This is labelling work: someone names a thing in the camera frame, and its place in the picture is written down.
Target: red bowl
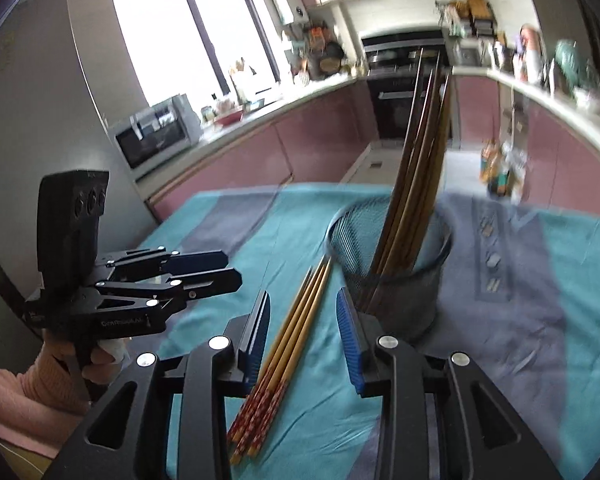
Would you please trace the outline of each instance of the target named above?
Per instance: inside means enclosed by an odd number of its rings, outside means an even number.
[[[236,111],[229,112],[226,115],[216,117],[216,123],[222,124],[222,126],[228,126],[229,124],[237,123],[241,119],[242,119],[242,109],[240,108]]]

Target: long wooden utensil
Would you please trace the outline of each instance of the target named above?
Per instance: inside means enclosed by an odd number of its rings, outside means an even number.
[[[435,139],[435,134],[438,131],[438,129],[435,127],[436,125],[434,124],[434,121],[432,120],[434,115],[436,118],[438,117],[438,107],[436,106],[436,103],[440,102],[439,96],[436,95],[440,88],[438,85],[439,78],[437,68],[438,66],[436,66],[436,73],[432,86],[432,99],[430,100],[429,109],[426,110],[427,120],[425,135],[422,141],[422,149],[418,159],[414,160],[413,179],[410,186],[409,196],[402,212],[402,217],[400,218],[394,241],[392,242],[391,246],[388,247],[389,251],[387,258],[384,263],[384,267],[382,268],[383,274],[391,274],[395,271],[395,269],[397,269],[400,256],[404,250],[405,235],[408,232],[410,223],[414,221],[413,212],[420,199],[422,181],[425,177],[424,170],[427,167],[427,161],[429,160],[433,140]]]
[[[253,395],[249,394],[249,396],[242,403],[240,410],[238,410],[238,415],[236,415],[233,423],[231,424],[231,428],[229,428],[229,431],[226,434],[227,440],[229,442],[234,438],[236,431],[238,431],[238,429],[241,426],[243,426],[244,415],[245,415],[245,412],[247,412],[247,410],[248,410],[248,404],[250,402],[253,402],[253,397],[255,397],[255,394],[257,393],[257,390],[258,390],[264,376],[267,373],[267,369],[269,368],[269,365],[273,361],[273,358],[276,354],[276,349],[280,345],[280,342],[282,341],[282,338],[285,336],[285,333],[289,327],[289,324],[292,322],[292,319],[294,318],[296,311],[298,310],[298,306],[300,305],[300,303],[302,301],[302,297],[304,296],[304,292],[309,284],[309,281],[311,280],[311,276],[312,276],[312,269],[309,268],[309,270],[307,271],[307,274],[304,277],[304,280],[302,280],[300,288],[298,289],[298,293],[296,294],[296,297],[294,298],[294,301],[291,304],[291,308],[289,309],[289,312],[286,314],[285,320],[282,323],[282,327],[280,327],[280,330],[278,330],[276,339],[273,341],[273,344],[271,345],[271,349],[269,350],[267,359],[264,362],[264,364],[260,366],[260,373],[258,374],[258,382],[254,386],[254,390],[252,391]]]
[[[403,206],[397,211],[397,215],[395,216],[394,222],[392,224],[391,231],[389,233],[389,237],[387,239],[386,245],[384,247],[384,251],[382,252],[382,258],[380,261],[379,270],[381,274],[387,272],[388,269],[391,269],[391,266],[387,267],[387,261],[389,259],[389,255],[391,253],[392,247],[394,247],[396,242],[396,237],[398,231],[400,229],[400,222],[402,217],[404,216],[404,208],[407,205],[408,196],[411,193],[411,189],[413,188],[413,179],[416,175],[416,168],[418,165],[418,161],[420,160],[420,154],[422,153],[423,143],[425,142],[427,126],[429,124],[429,116],[432,103],[435,100],[435,92],[436,92],[436,78],[438,77],[438,68],[440,65],[440,56],[438,56],[438,61],[436,62],[436,68],[429,75],[429,84],[427,85],[427,93],[425,96],[424,106],[422,107],[422,114],[420,117],[420,124],[418,126],[418,133],[416,136],[415,144],[413,147],[413,152],[411,153],[411,158],[409,161],[409,167],[407,170],[407,175],[404,181],[404,189],[403,193],[406,194],[406,198],[403,199]]]
[[[407,124],[407,132],[404,139],[404,145],[402,147],[402,156],[400,158],[400,166],[398,167],[398,176],[395,179],[394,191],[391,193],[391,200],[389,202],[389,209],[387,210],[386,217],[384,219],[384,225],[382,226],[382,232],[380,233],[380,239],[378,240],[378,248],[374,254],[373,262],[369,272],[371,274],[377,274],[380,265],[380,259],[382,258],[382,252],[391,232],[391,227],[394,222],[396,212],[402,208],[402,196],[404,190],[404,181],[409,168],[409,160],[411,158],[411,151],[413,150],[413,143],[415,141],[418,129],[415,128],[416,121],[414,120],[416,104],[420,97],[420,85],[422,84],[422,53],[424,49],[420,49],[420,58],[418,60],[418,71],[416,72],[416,84],[413,92],[413,101],[411,101],[411,111],[409,113],[409,122]]]
[[[433,165],[429,173],[427,195],[420,213],[420,221],[417,224],[413,239],[404,257],[404,265],[407,269],[413,269],[413,266],[418,259],[422,242],[424,241],[424,237],[427,234],[427,228],[429,227],[429,218],[433,212],[433,208],[436,203],[436,196],[438,195],[438,189],[440,188],[440,175],[442,173],[442,166],[445,160],[446,134],[448,132],[449,121],[451,118],[450,102],[452,97],[452,89],[449,88],[449,83],[450,79],[447,77],[445,95],[443,97],[442,108],[440,110],[438,138],[436,139],[436,146],[434,147],[435,155]]]
[[[326,266],[322,262],[320,262],[320,266],[318,266],[318,269],[315,271],[316,280],[312,280],[312,288],[311,290],[307,290],[307,292],[309,293],[309,297],[307,298],[307,301],[304,302],[302,314],[298,319],[298,322],[294,326],[293,332],[288,341],[285,342],[283,339],[278,349],[278,351],[282,349],[280,360],[277,362],[275,370],[273,370],[270,375],[269,373],[267,373],[268,377],[266,377],[262,381],[264,389],[262,391],[261,396],[253,403],[253,415],[250,417],[245,415],[244,421],[246,424],[244,427],[244,433],[240,436],[240,440],[238,441],[234,453],[231,456],[232,464],[237,464],[240,462],[244,451],[251,443],[251,439],[254,435],[254,432],[257,430],[260,421],[262,420],[262,417],[267,411],[267,407],[269,406],[269,403],[271,402],[271,399],[273,398],[273,395],[275,394],[275,391],[278,385],[280,384],[280,379],[282,378],[282,375],[286,368],[286,364],[288,363],[289,358],[291,357],[292,352],[296,346],[296,343],[298,342],[298,337],[302,332],[302,327],[306,323],[308,314],[314,302],[315,295],[318,292],[319,284],[322,281],[325,270]]]
[[[258,432],[254,434],[253,441],[251,442],[251,446],[249,448],[249,456],[256,456],[262,448],[262,444],[267,439],[267,435],[269,434],[269,428],[273,422],[273,419],[276,416],[280,408],[280,403],[282,402],[283,397],[285,396],[285,392],[288,389],[289,383],[293,378],[293,374],[298,367],[298,361],[302,356],[302,350],[304,349],[304,345],[306,343],[307,338],[309,337],[309,332],[311,330],[312,323],[314,321],[314,317],[318,310],[320,309],[320,304],[322,303],[322,294],[324,289],[326,288],[327,282],[329,281],[329,273],[331,272],[331,260],[327,264],[326,270],[320,280],[320,287],[318,289],[318,293],[314,299],[314,302],[311,306],[311,310],[309,311],[309,316],[306,320],[306,323],[302,327],[302,332],[298,338],[298,343],[296,344],[291,357],[289,358],[288,364],[286,365],[284,374],[282,375],[282,380],[276,389],[276,393],[273,396],[273,399],[270,405],[267,408],[267,412],[262,419],[262,423],[258,428]]]

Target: window frame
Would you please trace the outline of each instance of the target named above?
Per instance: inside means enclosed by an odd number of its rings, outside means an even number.
[[[278,64],[276,63],[273,50],[269,40],[266,37],[258,12],[256,11],[255,4],[253,3],[253,0],[244,0],[244,3],[249,11],[251,19],[253,20],[253,25],[256,28],[258,37],[260,38],[260,43],[264,49],[265,56],[267,56],[267,61],[269,62],[273,78],[277,83],[280,83],[280,70],[278,69]],[[228,95],[231,93],[231,87],[229,86],[229,82],[227,81],[226,74],[222,70],[220,62],[218,61],[218,56],[216,56],[216,50],[214,49],[213,43],[211,43],[209,34],[206,31],[205,23],[202,19],[202,15],[200,15],[200,10],[198,9],[198,4],[196,3],[196,0],[187,0],[187,4],[189,5],[189,10],[193,17],[193,21],[200,35],[200,39],[202,40],[202,45],[205,48],[209,62],[211,63],[211,67],[216,75],[216,79],[218,80],[218,85],[220,86],[222,94]]]

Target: hand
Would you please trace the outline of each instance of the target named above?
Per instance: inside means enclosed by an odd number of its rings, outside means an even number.
[[[43,330],[45,349],[58,360],[64,356],[75,355],[74,344],[55,336],[49,330]],[[99,346],[91,351],[91,364],[82,369],[82,376],[96,384],[109,384],[120,372],[122,363],[115,363],[115,358]]]

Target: window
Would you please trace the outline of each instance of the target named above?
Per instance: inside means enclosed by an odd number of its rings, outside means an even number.
[[[243,57],[251,93],[280,80],[251,0],[113,0],[149,106],[183,93],[194,110],[234,91],[229,68]]]

